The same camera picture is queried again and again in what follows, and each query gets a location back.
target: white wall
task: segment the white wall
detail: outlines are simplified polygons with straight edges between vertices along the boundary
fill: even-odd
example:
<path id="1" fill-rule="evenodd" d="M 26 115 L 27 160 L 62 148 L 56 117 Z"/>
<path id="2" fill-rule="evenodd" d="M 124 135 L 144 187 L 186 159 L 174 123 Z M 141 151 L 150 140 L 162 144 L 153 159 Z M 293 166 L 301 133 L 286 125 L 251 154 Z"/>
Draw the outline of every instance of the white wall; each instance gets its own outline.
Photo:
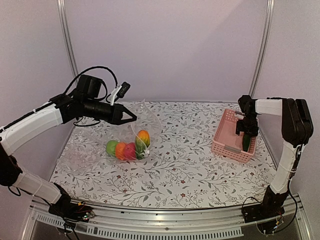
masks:
<path id="1" fill-rule="evenodd" d="M 293 179 L 314 239 L 320 239 L 320 1 L 276 1 L 266 56 L 254 98 L 306 99 L 314 133 Z M 281 121 L 260 118 L 276 157 L 282 150 Z"/>
<path id="2" fill-rule="evenodd" d="M 69 0 L 79 71 L 105 65 L 127 100 L 237 101 L 249 92 L 267 1 Z M 94 72 L 114 83 L 102 70 Z"/>
<path id="3" fill-rule="evenodd" d="M 56 0 L 0 2 L 0 126 L 63 92 L 72 79 Z M 19 164 L 49 179 L 71 130 L 51 129 L 22 146 Z M 0 186 L 0 239 L 17 240 L 31 198 Z"/>

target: robotic arm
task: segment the robotic arm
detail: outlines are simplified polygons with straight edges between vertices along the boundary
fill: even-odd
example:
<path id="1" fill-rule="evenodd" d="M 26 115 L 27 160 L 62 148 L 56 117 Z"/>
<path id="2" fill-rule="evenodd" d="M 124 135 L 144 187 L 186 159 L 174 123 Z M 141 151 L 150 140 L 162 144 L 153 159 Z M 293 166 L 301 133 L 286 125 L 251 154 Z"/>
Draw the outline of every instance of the robotic arm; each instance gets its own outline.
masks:
<path id="1" fill-rule="evenodd" d="M 111 103 L 97 98 L 103 85 L 102 79 L 81 75 L 76 88 L 70 94 L 59 94 L 43 106 L 34 109 L 16 121 L 0 129 L 0 185 L 16 187 L 31 195 L 42 198 L 49 205 L 49 212 L 63 219 L 86 221 L 94 214 L 89 206 L 71 203 L 71 197 L 58 184 L 50 183 L 20 167 L 13 157 L 23 144 L 48 129 L 65 124 L 80 117 L 104 120 L 113 125 L 133 122 L 137 117 L 115 98 L 123 98 L 130 85 L 124 82 L 110 95 Z M 131 118 L 123 119 L 126 113 Z"/>
<path id="2" fill-rule="evenodd" d="M 301 153 L 313 134 L 313 124 L 308 105 L 304 99 L 270 98 L 251 99 L 243 95 L 238 103 L 244 113 L 243 120 L 236 124 L 236 133 L 255 137 L 258 135 L 258 114 L 282 117 L 281 133 L 283 150 L 278 170 L 267 187 L 261 204 L 242 208 L 246 223 L 284 214 L 283 204 L 290 193 L 290 182 L 295 175 Z"/>

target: table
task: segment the table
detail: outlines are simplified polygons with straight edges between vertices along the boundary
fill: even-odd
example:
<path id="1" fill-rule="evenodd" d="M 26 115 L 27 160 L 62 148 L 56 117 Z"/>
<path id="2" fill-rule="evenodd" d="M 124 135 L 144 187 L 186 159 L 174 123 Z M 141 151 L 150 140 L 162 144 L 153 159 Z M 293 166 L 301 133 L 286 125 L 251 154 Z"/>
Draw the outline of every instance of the table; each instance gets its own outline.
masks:
<path id="1" fill-rule="evenodd" d="M 248 163 L 211 152 L 224 109 L 237 110 L 237 104 L 146 102 L 146 105 L 162 124 L 150 157 L 117 164 L 100 159 L 82 173 L 66 169 L 58 159 L 50 181 L 61 185 L 76 199 L 132 207 L 226 207 L 240 205 L 250 196 L 261 199 L 276 169 L 260 135 L 255 155 Z M 101 122 L 86 129 L 103 138 L 107 128 L 108 124 Z M 77 129 L 61 158 L 70 143 L 76 141 L 77 150 L 69 158 L 90 160 L 95 150 L 104 146 L 79 138 L 75 134 Z"/>

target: basket handle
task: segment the basket handle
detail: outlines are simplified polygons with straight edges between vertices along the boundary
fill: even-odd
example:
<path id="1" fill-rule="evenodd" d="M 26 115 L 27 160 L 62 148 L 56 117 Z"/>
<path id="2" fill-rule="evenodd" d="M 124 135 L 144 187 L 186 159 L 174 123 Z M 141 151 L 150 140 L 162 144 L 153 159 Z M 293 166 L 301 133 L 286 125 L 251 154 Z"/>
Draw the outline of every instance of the basket handle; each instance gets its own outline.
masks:
<path id="1" fill-rule="evenodd" d="M 241 153 L 241 149 L 238 149 L 238 148 L 235 148 L 235 147 L 232 147 L 232 146 L 228 146 L 228 145 L 224 146 L 224 150 L 227 150 L 227 151 L 232 152 L 234 154 L 240 154 Z"/>

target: pink basket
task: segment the pink basket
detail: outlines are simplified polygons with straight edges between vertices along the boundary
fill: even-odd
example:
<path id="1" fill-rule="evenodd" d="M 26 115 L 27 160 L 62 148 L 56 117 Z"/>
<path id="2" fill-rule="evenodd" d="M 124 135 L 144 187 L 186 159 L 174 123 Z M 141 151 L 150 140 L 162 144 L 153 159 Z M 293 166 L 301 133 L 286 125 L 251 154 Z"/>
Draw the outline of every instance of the pink basket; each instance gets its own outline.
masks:
<path id="1" fill-rule="evenodd" d="M 244 133 L 241 132 L 239 136 L 236 134 L 237 121 L 242 118 L 243 114 L 241 112 L 231 109 L 224 110 L 218 129 L 213 137 L 212 152 L 237 160 L 241 163 L 247 163 L 250 160 L 255 154 L 256 138 L 251 138 L 248 152 L 242 150 Z"/>

